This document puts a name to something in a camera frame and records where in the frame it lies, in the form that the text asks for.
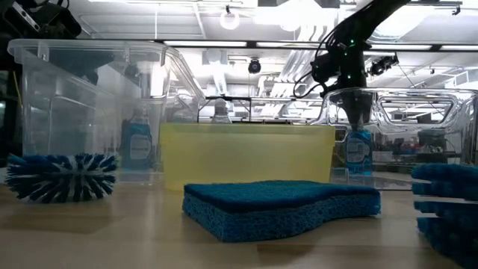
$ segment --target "clear plastic bin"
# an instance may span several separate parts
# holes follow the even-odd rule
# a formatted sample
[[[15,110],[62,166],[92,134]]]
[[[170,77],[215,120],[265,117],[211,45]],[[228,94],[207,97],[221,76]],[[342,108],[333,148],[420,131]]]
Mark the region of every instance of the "clear plastic bin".
[[[182,56],[157,43],[13,40],[8,51],[23,65],[24,154],[118,154],[120,171],[147,172],[123,181],[158,170],[172,107],[194,122],[204,102]]]
[[[425,163],[474,164],[477,144],[478,91],[450,89],[363,88],[326,95],[313,125],[335,126],[332,181],[410,189],[410,172]],[[357,132],[364,140],[362,163],[352,158],[350,138],[356,134],[344,108],[355,106],[351,117],[361,118]],[[371,174],[354,173],[362,164]]]

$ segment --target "dish soap bottle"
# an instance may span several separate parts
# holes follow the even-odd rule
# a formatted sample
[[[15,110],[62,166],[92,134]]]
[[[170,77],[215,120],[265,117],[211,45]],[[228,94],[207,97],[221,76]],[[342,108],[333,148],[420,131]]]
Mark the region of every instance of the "dish soap bottle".
[[[216,99],[216,103],[214,104],[214,116],[212,117],[211,123],[232,123],[228,115],[227,102],[222,98]]]
[[[347,168],[349,175],[372,176],[372,139],[367,130],[350,132],[347,135]]]
[[[147,108],[134,109],[133,117],[123,126],[124,168],[148,170],[152,166],[152,136]]]

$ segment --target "yellow plastic bin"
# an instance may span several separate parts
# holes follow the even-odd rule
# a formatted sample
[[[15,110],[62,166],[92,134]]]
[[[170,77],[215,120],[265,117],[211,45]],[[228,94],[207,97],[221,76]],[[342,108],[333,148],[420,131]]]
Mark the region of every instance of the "yellow plastic bin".
[[[333,126],[161,126],[166,188],[187,183],[311,180],[329,182]]]

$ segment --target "blue bristle brush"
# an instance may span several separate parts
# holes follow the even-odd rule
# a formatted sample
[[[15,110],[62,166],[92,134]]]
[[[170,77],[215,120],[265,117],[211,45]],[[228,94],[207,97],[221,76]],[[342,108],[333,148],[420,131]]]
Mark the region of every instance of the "blue bristle brush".
[[[18,199],[74,202],[101,199],[113,193],[118,158],[81,153],[74,156],[31,155],[8,157],[7,186]]]

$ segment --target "sponge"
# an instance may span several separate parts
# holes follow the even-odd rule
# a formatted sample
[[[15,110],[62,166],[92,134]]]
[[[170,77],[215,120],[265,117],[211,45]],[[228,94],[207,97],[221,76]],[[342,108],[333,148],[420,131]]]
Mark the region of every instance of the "sponge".
[[[478,201],[478,185],[461,182],[413,183],[413,194]]]
[[[478,204],[416,201],[415,209],[422,213],[435,213],[464,232],[478,232]]]
[[[412,178],[478,185],[478,168],[461,164],[423,164],[413,169]]]
[[[182,208],[220,241],[263,241],[329,220],[379,214],[380,194],[369,187],[307,181],[189,184]]]
[[[478,267],[478,235],[463,232],[439,217],[419,217],[418,229],[433,249],[464,268]]]

